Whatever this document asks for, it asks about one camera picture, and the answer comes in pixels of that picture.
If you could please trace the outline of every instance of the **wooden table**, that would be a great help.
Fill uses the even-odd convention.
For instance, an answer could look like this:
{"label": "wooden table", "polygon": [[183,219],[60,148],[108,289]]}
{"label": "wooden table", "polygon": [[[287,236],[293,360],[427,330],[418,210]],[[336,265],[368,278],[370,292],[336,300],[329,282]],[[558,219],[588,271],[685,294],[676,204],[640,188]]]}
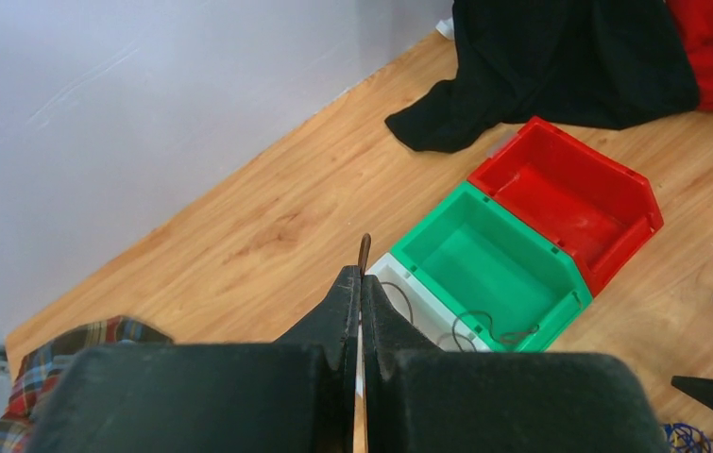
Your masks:
{"label": "wooden table", "polygon": [[[383,119],[455,68],[452,43],[431,35],[344,94],[13,331],[12,369],[64,330],[116,314],[181,343],[275,339],[355,263],[364,232],[372,263],[519,127],[455,155],[396,141]],[[713,378],[713,113],[565,130],[645,175],[666,224],[552,350],[619,357],[661,420],[713,433],[713,412],[670,386],[673,375]]]}

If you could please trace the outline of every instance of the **folded plaid shirt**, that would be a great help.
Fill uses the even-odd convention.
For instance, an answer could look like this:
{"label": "folded plaid shirt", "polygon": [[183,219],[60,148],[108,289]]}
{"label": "folded plaid shirt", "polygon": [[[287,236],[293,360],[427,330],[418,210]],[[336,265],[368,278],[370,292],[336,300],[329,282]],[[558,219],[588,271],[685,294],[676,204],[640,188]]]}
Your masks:
{"label": "folded plaid shirt", "polygon": [[115,343],[172,343],[170,337],[125,316],[70,330],[23,358],[0,417],[0,453],[22,453],[59,375],[87,347]]}

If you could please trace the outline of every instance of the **black cloth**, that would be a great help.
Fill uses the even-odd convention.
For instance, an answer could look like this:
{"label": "black cloth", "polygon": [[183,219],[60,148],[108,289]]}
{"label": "black cloth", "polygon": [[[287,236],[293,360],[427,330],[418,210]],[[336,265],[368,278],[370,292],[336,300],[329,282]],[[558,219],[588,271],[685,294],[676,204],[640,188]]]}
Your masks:
{"label": "black cloth", "polygon": [[455,152],[532,116],[623,129],[695,109],[698,84],[663,0],[455,0],[456,78],[386,124]]}

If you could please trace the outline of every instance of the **plaid cloth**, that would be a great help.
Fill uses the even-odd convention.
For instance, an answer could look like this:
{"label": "plaid cloth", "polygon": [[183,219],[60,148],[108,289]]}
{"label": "plaid cloth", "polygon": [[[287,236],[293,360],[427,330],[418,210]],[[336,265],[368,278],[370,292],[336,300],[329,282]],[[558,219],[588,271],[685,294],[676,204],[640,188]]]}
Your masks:
{"label": "plaid cloth", "polygon": [[0,453],[22,453],[59,375],[82,349],[99,344],[172,343],[170,337],[125,316],[70,330],[23,358],[0,417]]}

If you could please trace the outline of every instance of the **wooden tabletop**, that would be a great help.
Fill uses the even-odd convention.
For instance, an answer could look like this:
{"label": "wooden tabletop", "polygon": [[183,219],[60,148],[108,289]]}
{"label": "wooden tabletop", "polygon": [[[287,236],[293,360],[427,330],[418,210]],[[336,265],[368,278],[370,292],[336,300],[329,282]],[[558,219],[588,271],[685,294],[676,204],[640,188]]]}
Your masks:
{"label": "wooden tabletop", "polygon": [[[117,314],[180,343],[278,337],[355,263],[364,232],[372,264],[519,128],[497,126],[455,155],[404,148],[383,119],[455,68],[453,44],[431,35],[344,94],[13,331],[12,369],[64,330]],[[551,350],[619,357],[661,420],[713,433],[713,412],[670,386],[713,378],[713,113],[564,129],[645,175],[666,224]]]}

